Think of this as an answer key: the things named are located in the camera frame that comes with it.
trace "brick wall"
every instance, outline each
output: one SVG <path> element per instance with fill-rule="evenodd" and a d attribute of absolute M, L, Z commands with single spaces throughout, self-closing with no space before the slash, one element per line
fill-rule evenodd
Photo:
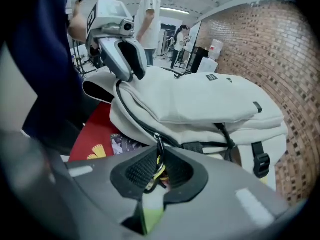
<path fill-rule="evenodd" d="M 277 191 L 294 204 L 307 197 L 320 171 L 320 51 L 292 2 L 239 5 L 202 23 L 197 46 L 224 42 L 217 73 L 243 76 L 282 109 L 287 152 L 276 166 Z"/>

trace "person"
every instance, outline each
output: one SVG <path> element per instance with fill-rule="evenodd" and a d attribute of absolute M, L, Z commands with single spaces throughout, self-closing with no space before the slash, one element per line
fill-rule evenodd
<path fill-rule="evenodd" d="M 159 45 L 161 0 L 141 0 L 134 18 L 136 39 L 145 50 L 148 66 L 154 65 L 153 55 Z"/>
<path fill-rule="evenodd" d="M 181 27 L 179 27 L 179 29 L 175 33 L 175 36 L 173 38 L 174 50 L 173 50 L 172 64 L 171 64 L 171 69 L 172 70 L 175 68 L 179 52 L 185 46 L 185 38 L 188 37 L 189 31 L 190 31 L 190 28 L 188 26 L 182 25 Z"/>
<path fill-rule="evenodd" d="M 37 94 L 22 129 L 63 155 L 70 155 L 83 123 L 98 105 L 82 91 L 83 80 L 73 65 L 67 35 L 86 40 L 82 0 L 74 0 L 70 21 L 67 1 L 28 0 L 32 5 L 21 11 L 14 31 L 5 39 L 16 66 Z"/>

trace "red bag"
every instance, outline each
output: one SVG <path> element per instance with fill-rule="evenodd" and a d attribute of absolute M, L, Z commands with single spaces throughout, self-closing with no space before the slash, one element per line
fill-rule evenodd
<path fill-rule="evenodd" d="M 69 162 L 114 155 L 110 136 L 120 131 L 110 121 L 110 110 L 110 104 L 98 105 L 76 140 Z"/>

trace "backpack label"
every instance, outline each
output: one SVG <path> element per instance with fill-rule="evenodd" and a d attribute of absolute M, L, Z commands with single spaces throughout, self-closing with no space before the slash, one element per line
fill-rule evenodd
<path fill-rule="evenodd" d="M 206 77 L 209 79 L 209 81 L 218 80 L 214 74 L 208 74 Z"/>

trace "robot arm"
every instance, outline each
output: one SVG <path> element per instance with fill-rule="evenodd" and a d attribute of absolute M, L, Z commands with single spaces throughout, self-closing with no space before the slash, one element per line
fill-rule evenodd
<path fill-rule="evenodd" d="M 133 75 L 143 79 L 147 69 L 144 48 L 133 37 L 133 18 L 125 5 L 116 0 L 98 0 L 86 27 L 86 48 L 98 43 L 103 63 L 122 81 L 131 82 Z"/>

